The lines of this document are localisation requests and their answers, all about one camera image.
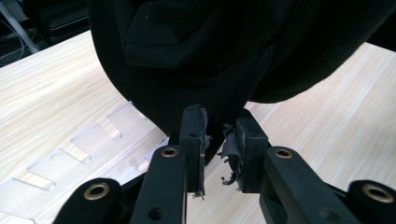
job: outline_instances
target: black fabric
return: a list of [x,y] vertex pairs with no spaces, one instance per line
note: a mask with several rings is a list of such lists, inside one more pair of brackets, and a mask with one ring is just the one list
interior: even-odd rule
[[250,100],[289,99],[330,75],[395,1],[89,0],[96,52],[116,88],[165,133],[201,104],[213,138]]

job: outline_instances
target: round hole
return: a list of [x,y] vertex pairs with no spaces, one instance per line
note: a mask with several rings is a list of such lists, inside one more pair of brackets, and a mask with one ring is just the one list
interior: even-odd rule
[[110,191],[110,186],[107,183],[92,184],[84,192],[86,200],[94,201],[105,197]]
[[278,149],[277,151],[275,151],[275,154],[280,157],[280,158],[284,158],[284,159],[288,159],[291,158],[291,152],[289,152],[286,149]]
[[161,151],[161,155],[163,157],[175,157],[178,154],[178,151],[175,148],[167,147]]
[[394,198],[386,190],[381,189],[375,185],[366,184],[363,186],[363,192],[370,198],[379,201],[381,203],[393,203]]
[[153,221],[162,220],[166,215],[166,210],[163,207],[154,207],[148,211],[148,218]]

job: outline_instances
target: black plastic part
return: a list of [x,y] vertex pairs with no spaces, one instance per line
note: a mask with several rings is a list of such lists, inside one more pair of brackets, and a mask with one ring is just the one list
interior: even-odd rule
[[395,200],[394,189],[371,180],[352,182],[346,193],[346,205],[361,223],[395,223]]
[[243,193],[260,193],[264,176],[264,170],[261,167],[264,152],[269,145],[268,136],[246,109],[236,121],[235,132],[242,155],[239,187]]
[[116,223],[121,211],[117,202],[119,196],[120,184],[117,181],[106,178],[90,180],[73,192],[53,223]]
[[205,195],[205,126],[207,120],[200,105],[191,105],[184,110],[179,143],[186,150],[187,192]]
[[180,147],[154,152],[130,223],[186,222],[186,158]]
[[[296,151],[268,148],[264,169],[287,213],[287,223],[359,223]],[[267,209],[263,203],[262,210]]]

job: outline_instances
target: black chair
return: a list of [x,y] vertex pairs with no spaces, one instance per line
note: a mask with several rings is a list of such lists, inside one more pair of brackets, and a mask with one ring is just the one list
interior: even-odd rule
[[89,30],[86,0],[19,0],[19,4],[50,46]]

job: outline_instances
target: light wood surface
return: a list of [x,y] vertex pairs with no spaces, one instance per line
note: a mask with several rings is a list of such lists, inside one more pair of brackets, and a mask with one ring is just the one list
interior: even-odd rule
[[[395,189],[395,74],[396,53],[364,44],[309,91],[279,104],[249,103],[246,108],[273,145],[297,150],[324,181],[347,189],[353,180],[372,179]],[[5,214],[51,222],[84,181],[106,176],[123,183],[135,175],[132,171],[144,172],[145,155],[164,139],[111,85],[89,32],[0,69],[0,82],[0,195],[14,185],[23,189],[6,192],[0,223],[10,220]],[[121,108],[126,114],[120,115]],[[115,111],[131,122],[120,128],[116,116],[111,117]],[[108,133],[108,141],[115,139],[111,146],[119,151],[107,156],[102,149],[99,154],[92,150],[87,153],[94,155],[92,161],[84,163],[82,148],[107,146],[107,137],[95,141],[100,130]],[[120,133],[124,135],[117,140]],[[76,164],[84,165],[70,165],[69,173],[62,173],[64,167],[51,173],[40,166],[61,151],[81,158]],[[98,159],[100,155],[108,161]],[[57,160],[52,169],[68,159]],[[264,223],[258,195],[221,185],[220,178],[230,172],[219,158],[209,163],[205,200],[189,196],[188,223]]]

